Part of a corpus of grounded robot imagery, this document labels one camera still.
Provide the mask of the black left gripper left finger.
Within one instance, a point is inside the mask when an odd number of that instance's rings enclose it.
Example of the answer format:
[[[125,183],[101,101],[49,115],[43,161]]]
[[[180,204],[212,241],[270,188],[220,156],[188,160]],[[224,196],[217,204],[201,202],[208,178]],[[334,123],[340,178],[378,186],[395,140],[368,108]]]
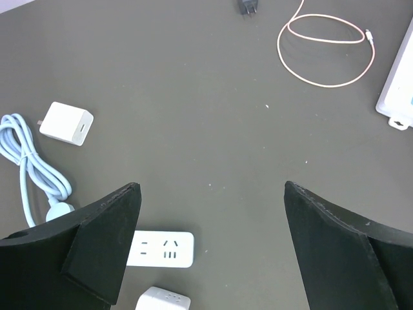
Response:
[[[1,239],[1,309],[110,309],[140,208],[141,187],[132,182]]]

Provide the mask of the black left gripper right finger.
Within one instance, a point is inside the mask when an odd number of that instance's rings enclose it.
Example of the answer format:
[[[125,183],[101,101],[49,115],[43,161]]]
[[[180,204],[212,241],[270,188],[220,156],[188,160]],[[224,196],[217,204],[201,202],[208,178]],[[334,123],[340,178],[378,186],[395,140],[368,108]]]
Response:
[[[288,181],[285,212],[311,309],[412,309],[412,234]]]

